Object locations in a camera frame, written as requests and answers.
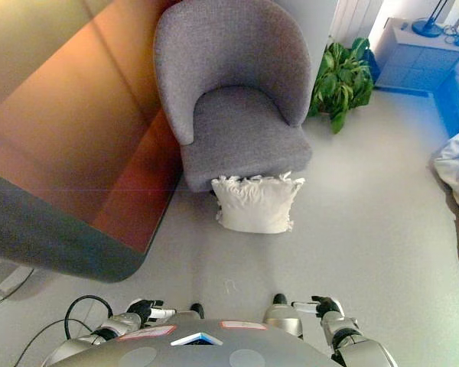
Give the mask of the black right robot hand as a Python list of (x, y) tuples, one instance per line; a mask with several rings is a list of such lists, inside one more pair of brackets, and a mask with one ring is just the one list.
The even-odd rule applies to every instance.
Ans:
[(313, 295), (311, 301), (300, 302), (292, 301), (291, 306), (297, 311), (304, 313), (313, 313), (316, 317), (322, 318), (326, 313), (334, 311), (338, 312), (341, 316), (344, 315), (344, 311), (340, 302), (333, 299), (332, 297), (322, 297)]

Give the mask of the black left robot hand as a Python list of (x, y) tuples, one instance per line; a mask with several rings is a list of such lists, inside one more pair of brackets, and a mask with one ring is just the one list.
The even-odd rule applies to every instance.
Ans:
[(126, 313), (136, 313), (141, 319), (141, 325), (147, 326), (159, 320), (167, 320), (177, 313), (175, 309), (164, 309), (163, 305), (162, 300), (136, 299), (130, 303)]

